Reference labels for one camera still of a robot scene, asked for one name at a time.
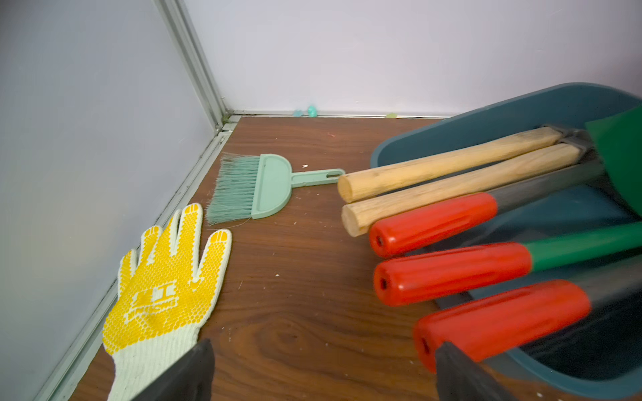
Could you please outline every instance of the wooden handle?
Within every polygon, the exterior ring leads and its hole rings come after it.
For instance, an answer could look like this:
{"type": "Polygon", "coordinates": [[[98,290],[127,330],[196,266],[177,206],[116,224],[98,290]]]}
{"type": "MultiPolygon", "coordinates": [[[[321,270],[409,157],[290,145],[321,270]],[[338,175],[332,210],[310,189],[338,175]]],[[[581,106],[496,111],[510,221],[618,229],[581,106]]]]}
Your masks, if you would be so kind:
{"type": "Polygon", "coordinates": [[[486,163],[508,160],[555,144],[562,134],[550,127],[519,132],[495,141],[339,177],[339,195],[347,203],[432,180],[486,163]]]}
{"type": "Polygon", "coordinates": [[[348,234],[357,237],[367,233],[377,220],[558,170],[575,163],[579,155],[580,150],[569,144],[538,149],[470,173],[344,205],[341,220],[348,234]]]}

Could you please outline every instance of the glove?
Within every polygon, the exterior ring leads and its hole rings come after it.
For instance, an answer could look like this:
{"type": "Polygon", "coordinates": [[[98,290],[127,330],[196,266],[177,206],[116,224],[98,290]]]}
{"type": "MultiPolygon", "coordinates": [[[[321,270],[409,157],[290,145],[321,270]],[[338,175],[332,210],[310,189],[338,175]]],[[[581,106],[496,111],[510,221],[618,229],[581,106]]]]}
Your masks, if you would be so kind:
{"type": "Polygon", "coordinates": [[[196,344],[223,285],[232,233],[207,240],[200,265],[203,208],[194,203],[174,213],[161,233],[141,236],[141,255],[130,250],[118,271],[118,301],[103,329],[116,378],[108,401],[129,401],[196,344]]]}

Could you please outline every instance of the white wall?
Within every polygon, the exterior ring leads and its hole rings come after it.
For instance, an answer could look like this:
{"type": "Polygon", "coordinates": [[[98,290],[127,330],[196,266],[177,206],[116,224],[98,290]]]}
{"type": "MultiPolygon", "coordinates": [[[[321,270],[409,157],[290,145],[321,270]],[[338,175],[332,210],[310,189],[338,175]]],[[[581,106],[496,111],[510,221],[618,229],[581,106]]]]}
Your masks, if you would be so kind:
{"type": "Polygon", "coordinates": [[[20,401],[213,132],[152,0],[0,15],[0,399],[20,401]]]}
{"type": "Polygon", "coordinates": [[[453,115],[569,81],[642,95],[639,0],[186,0],[235,110],[453,115]]]}

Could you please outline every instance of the baseboard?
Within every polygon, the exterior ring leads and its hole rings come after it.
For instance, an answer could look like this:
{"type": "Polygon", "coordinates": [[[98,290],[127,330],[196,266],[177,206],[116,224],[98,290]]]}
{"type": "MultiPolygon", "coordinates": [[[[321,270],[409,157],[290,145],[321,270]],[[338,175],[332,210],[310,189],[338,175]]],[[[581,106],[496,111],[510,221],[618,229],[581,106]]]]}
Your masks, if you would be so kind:
{"type": "MultiPolygon", "coordinates": [[[[187,203],[203,181],[205,174],[221,153],[239,118],[232,116],[230,120],[234,122],[227,123],[207,145],[198,162],[189,172],[167,206],[165,206],[156,222],[152,222],[150,226],[166,226],[174,211],[187,206],[187,203]]],[[[64,401],[71,397],[78,382],[85,375],[89,364],[103,343],[103,324],[109,311],[116,303],[116,298],[116,278],[114,277],[114,283],[107,291],[107,294],[105,294],[89,321],[78,334],[48,380],[41,387],[35,401],[64,401]]]]}
{"type": "MultiPolygon", "coordinates": [[[[292,110],[235,110],[234,115],[245,117],[293,117],[292,110]]],[[[317,117],[333,117],[333,118],[385,118],[386,113],[346,113],[346,112],[333,112],[333,111],[319,111],[317,117]]],[[[397,114],[395,118],[425,118],[425,119],[445,119],[453,115],[431,115],[431,114],[397,114]]]]}

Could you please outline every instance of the wood grain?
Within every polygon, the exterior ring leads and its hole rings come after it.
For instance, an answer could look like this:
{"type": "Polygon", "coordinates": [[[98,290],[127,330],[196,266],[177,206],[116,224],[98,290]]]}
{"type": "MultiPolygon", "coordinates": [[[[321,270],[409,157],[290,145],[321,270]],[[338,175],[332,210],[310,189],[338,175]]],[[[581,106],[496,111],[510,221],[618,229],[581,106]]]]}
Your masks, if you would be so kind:
{"type": "MultiPolygon", "coordinates": [[[[295,171],[304,164],[359,171],[385,139],[433,122],[244,117],[225,151],[276,153],[295,171]]],[[[215,163],[193,201],[208,204],[217,173],[215,163]]],[[[379,302],[372,272],[380,259],[366,237],[345,232],[342,205],[335,185],[303,187],[274,216],[204,226],[202,244],[217,228],[233,234],[223,290],[200,333],[216,354],[213,400],[437,399],[435,376],[422,367],[411,338],[414,323],[437,308],[379,302]]],[[[101,348],[71,400],[106,400],[113,377],[101,348]]],[[[584,399],[497,377],[523,401],[584,399]]]]}
{"type": "Polygon", "coordinates": [[[550,127],[514,133],[483,144],[339,177],[337,189],[347,203],[432,180],[484,164],[507,160],[555,144],[562,134],[550,127]]]}

